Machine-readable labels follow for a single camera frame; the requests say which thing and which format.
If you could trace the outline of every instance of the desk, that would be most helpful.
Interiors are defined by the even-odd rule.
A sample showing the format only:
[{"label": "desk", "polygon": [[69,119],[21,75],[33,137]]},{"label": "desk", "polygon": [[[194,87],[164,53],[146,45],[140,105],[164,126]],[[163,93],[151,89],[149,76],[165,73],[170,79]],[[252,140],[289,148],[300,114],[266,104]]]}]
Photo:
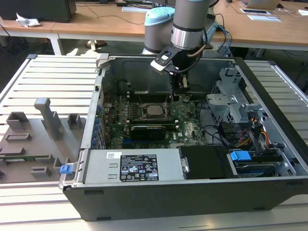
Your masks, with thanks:
[{"label": "desk", "polygon": [[[304,9],[307,4],[298,2],[283,2],[283,6],[298,15],[298,9]],[[253,21],[246,14],[237,13],[243,5],[239,1],[227,4],[221,0],[215,6],[215,13],[221,13],[225,18],[225,26],[231,32],[234,47],[300,50],[308,51],[308,16],[295,17],[277,9],[277,15],[282,22]],[[12,36],[49,38],[55,54],[63,54],[60,39],[87,39],[113,41],[144,41],[145,13],[122,12],[121,7],[111,6],[77,6],[77,11],[70,23],[42,22],[42,26],[24,28],[15,21],[2,21],[2,25]],[[0,35],[6,35],[0,29]],[[212,45],[219,46],[224,40],[223,34],[216,33]]]},{"label": "desk", "polygon": [[[0,23],[11,36],[49,38],[51,40],[54,53],[63,53],[58,35],[51,33],[51,28],[56,24],[55,22],[41,22],[41,26],[32,26],[29,28],[20,26],[14,20],[2,20],[0,18]],[[1,27],[0,36],[7,36]]]}]

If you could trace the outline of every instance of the green circuit board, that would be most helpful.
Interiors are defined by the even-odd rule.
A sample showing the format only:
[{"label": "green circuit board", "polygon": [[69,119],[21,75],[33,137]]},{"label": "green circuit board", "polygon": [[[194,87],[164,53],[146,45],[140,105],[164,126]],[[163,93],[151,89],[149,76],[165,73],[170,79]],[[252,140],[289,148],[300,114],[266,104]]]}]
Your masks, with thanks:
[{"label": "green circuit board", "polygon": [[[177,120],[177,129],[168,129],[166,137],[161,141],[132,141],[129,136],[129,118],[146,120],[145,112],[142,108],[150,106],[152,109],[163,112],[161,116],[173,121]],[[200,101],[189,101],[183,103],[182,100],[172,102],[168,105],[169,111],[164,111],[164,103],[130,103],[127,98],[112,96],[105,104],[105,127],[108,131],[106,138],[107,149],[146,149],[146,148],[177,148],[181,145],[204,145],[206,139],[201,133],[197,116]]]}]

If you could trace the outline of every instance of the robotic arm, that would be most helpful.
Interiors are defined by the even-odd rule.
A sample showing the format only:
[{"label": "robotic arm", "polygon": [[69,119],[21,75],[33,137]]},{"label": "robotic arm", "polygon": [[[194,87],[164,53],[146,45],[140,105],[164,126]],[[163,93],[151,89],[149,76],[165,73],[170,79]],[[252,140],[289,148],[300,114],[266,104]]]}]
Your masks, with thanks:
[{"label": "robotic arm", "polygon": [[[218,1],[177,0],[173,22],[168,20],[160,25],[159,29],[156,28],[155,33],[153,28],[147,29],[146,20],[143,53],[159,53],[151,62],[151,66],[158,72],[167,71],[170,74],[173,95],[177,88],[187,88],[188,71],[198,63],[216,31],[213,7]],[[154,8],[152,11],[147,17],[164,9]]]}]

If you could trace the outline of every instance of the power supply label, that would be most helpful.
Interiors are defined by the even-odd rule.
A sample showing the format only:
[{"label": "power supply label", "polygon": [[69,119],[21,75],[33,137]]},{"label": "power supply label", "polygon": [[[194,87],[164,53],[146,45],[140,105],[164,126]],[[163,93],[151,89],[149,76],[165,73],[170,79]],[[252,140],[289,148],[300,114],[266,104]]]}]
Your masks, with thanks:
[{"label": "power supply label", "polygon": [[122,155],[120,167],[122,182],[159,180],[156,155]]}]

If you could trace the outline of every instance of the floor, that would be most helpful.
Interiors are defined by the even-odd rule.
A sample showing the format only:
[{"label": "floor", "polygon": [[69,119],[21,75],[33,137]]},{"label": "floor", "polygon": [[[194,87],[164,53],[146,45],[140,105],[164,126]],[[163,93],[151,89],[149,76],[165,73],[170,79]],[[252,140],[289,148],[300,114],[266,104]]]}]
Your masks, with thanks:
[{"label": "floor", "polygon": [[[62,45],[65,54],[95,56],[96,53],[85,47],[86,40],[63,39]],[[142,52],[143,43],[140,42],[120,42],[107,41],[108,46],[99,48],[98,52],[111,54],[139,54]],[[38,43],[31,43],[25,47],[23,52],[15,51],[16,54],[4,52],[0,47],[0,90],[2,90],[11,77],[14,75],[23,60],[30,53],[50,54],[50,51],[42,51],[43,47]],[[308,62],[308,53],[303,51],[280,51],[266,50],[262,58],[256,58],[254,49],[250,49],[247,60],[273,60],[292,80],[298,78],[298,74],[303,70]],[[302,88],[308,80],[308,67],[300,75],[296,84]]]}]

